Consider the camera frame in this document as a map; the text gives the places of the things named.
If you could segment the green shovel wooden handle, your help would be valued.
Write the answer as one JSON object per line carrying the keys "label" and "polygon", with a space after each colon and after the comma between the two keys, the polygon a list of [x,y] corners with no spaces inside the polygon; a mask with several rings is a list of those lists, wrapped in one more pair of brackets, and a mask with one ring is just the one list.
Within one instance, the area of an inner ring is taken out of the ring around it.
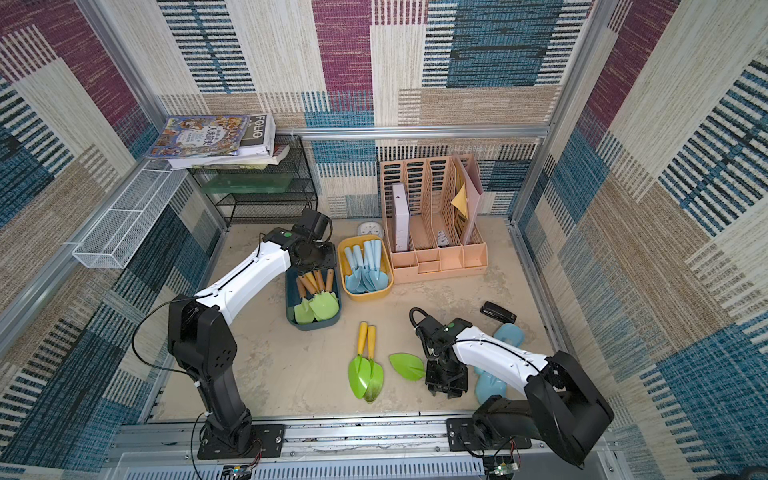
{"label": "green shovel wooden handle", "polygon": [[300,297],[299,303],[294,307],[294,318],[297,324],[307,325],[315,321],[315,315],[309,305],[307,290],[302,283],[302,278],[296,279],[296,286]]}
{"label": "green shovel wooden handle", "polygon": [[322,270],[315,270],[313,272],[315,282],[317,283],[317,292],[310,302],[310,307],[318,321],[333,318],[340,309],[338,299],[332,293],[332,274],[332,270],[327,271],[326,275],[323,275]]}
{"label": "green shovel wooden handle", "polygon": [[321,292],[321,284],[317,282],[313,272],[308,272],[300,276],[299,280],[310,296],[314,296]]}

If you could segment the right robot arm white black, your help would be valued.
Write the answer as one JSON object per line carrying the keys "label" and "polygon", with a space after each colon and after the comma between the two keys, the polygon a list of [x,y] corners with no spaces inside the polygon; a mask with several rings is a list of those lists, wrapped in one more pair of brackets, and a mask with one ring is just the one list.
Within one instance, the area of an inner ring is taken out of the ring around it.
{"label": "right robot arm white black", "polygon": [[461,397],[468,391],[468,368],[476,367],[525,395],[524,401],[492,395],[475,411],[470,435],[483,449],[536,439],[579,467],[615,418],[578,361],[564,351],[528,352],[460,318],[444,325],[420,307],[411,308],[409,321],[426,356],[430,393]]}

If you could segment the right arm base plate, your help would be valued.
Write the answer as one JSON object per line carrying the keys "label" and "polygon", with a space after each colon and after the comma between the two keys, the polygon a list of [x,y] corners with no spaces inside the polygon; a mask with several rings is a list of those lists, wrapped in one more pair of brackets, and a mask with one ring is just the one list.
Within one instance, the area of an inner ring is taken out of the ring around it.
{"label": "right arm base plate", "polygon": [[515,443],[519,449],[530,449],[532,441],[526,437],[503,437],[481,433],[470,417],[449,417],[445,420],[449,450],[452,452],[493,454],[502,448],[506,452]]}

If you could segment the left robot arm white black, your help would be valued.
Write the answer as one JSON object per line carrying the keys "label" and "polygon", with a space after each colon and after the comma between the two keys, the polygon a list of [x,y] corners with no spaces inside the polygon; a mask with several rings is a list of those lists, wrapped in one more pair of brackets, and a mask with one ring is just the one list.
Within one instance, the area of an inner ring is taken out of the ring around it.
{"label": "left robot arm white black", "polygon": [[177,296],[169,306],[168,351],[195,384],[207,430],[238,456],[255,447],[255,436],[232,369],[237,343],[230,325],[274,278],[291,268],[323,268],[330,254],[324,236],[331,229],[328,216],[306,208],[291,228],[261,236],[256,249],[218,281],[191,297]]}

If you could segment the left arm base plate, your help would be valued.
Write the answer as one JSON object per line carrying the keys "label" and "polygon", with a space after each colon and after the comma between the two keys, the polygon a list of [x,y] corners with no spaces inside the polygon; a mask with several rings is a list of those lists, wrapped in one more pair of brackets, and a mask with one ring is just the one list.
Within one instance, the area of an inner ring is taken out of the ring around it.
{"label": "left arm base plate", "polygon": [[251,424],[232,435],[206,421],[196,460],[278,458],[282,452],[284,424]]}

